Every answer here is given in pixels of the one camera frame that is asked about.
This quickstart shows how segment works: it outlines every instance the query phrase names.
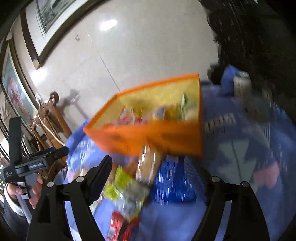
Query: framed painting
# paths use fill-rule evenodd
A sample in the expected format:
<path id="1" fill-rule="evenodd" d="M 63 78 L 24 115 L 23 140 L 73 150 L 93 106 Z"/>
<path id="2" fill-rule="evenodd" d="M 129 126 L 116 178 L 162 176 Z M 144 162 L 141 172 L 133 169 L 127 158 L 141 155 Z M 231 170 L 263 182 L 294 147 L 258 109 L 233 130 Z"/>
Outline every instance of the framed painting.
<path id="1" fill-rule="evenodd" d="M 1 111 L 3 115 L 1 117 L 4 118 L 5 126 L 8 127 L 9 118 L 20 116 L 27 132 L 31 133 L 30 124 L 37 114 L 37 103 L 32 101 L 34 95 L 30 92 L 20 70 L 13 49 L 13 41 L 6 41 L 6 45 L 3 47 L 0 57 L 0 66 L 2 67 L 1 96 L 5 102 L 1 103 L 2 109 L 4 108 L 4 111 Z"/>
<path id="2" fill-rule="evenodd" d="M 20 15 L 35 68 L 42 66 L 62 36 L 103 0 L 34 0 Z"/>

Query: wooden chair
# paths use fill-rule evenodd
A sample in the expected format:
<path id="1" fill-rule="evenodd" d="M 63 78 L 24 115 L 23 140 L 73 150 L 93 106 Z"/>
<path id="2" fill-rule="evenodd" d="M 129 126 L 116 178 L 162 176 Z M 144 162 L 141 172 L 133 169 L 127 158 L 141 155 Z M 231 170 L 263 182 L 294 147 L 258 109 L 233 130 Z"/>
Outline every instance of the wooden chair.
<path id="1" fill-rule="evenodd" d="M 46 127 L 54 133 L 54 135 L 62 141 L 60 133 L 68 139 L 72 134 L 69 126 L 65 122 L 61 112 L 56 106 L 59 102 L 59 95 L 57 92 L 53 92 L 49 95 L 49 99 L 42 104 L 38 110 L 38 114 L 42 120 L 42 122 L 46 125 Z M 44 134 L 40 135 L 40 131 L 38 132 L 37 127 L 42 130 Z M 36 138 L 38 149 L 44 150 L 49 147 L 55 147 L 56 149 L 63 147 L 54 137 L 53 135 L 42 125 L 39 117 L 36 115 L 30 125 L 31 131 L 33 132 L 34 137 Z M 47 176 L 47 182 L 52 181 L 56 174 L 64 167 L 67 168 L 66 164 L 67 157 L 61 158 L 60 162 L 55 162 L 48 173 L 45 172 L 45 176 Z"/>

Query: fingernail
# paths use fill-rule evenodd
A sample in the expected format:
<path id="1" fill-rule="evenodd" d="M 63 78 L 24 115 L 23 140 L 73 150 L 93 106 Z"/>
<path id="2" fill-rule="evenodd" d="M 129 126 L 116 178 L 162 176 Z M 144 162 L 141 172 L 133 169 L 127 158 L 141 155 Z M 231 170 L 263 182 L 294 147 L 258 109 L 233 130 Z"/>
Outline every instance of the fingernail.
<path id="1" fill-rule="evenodd" d="M 21 188 L 16 188 L 15 192 L 20 195 L 20 194 L 22 194 L 22 189 Z"/>

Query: orange storage box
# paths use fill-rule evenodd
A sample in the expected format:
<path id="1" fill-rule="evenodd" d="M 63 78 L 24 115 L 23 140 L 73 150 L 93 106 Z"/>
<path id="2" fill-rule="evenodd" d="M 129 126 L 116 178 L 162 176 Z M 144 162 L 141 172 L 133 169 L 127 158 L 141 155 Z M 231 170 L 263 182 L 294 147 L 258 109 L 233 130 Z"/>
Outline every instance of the orange storage box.
<path id="1" fill-rule="evenodd" d="M 198 119 L 155 121 L 146 125 L 104 126 L 119 118 L 124 106 L 152 111 L 181 102 L 182 94 L 199 107 Z M 139 156 L 143 144 L 171 155 L 202 155 L 202 106 L 198 74 L 157 81 L 115 94 L 85 126 L 84 132 L 109 153 Z"/>

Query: dark fabric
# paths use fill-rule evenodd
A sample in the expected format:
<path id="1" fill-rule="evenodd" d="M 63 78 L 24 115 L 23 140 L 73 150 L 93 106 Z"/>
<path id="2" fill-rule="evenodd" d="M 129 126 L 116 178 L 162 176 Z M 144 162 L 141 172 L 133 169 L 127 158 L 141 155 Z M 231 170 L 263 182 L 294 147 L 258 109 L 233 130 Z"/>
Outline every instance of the dark fabric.
<path id="1" fill-rule="evenodd" d="M 25 241 L 27 237 L 27 232 L 29 229 L 29 224 L 27 222 L 27 219 L 26 217 L 22 217 L 16 214 L 8 205 L 5 199 L 4 199 L 3 218 L 11 230 L 10 231 L 10 233 L 12 233 L 11 237 L 15 236 L 15 240 Z"/>

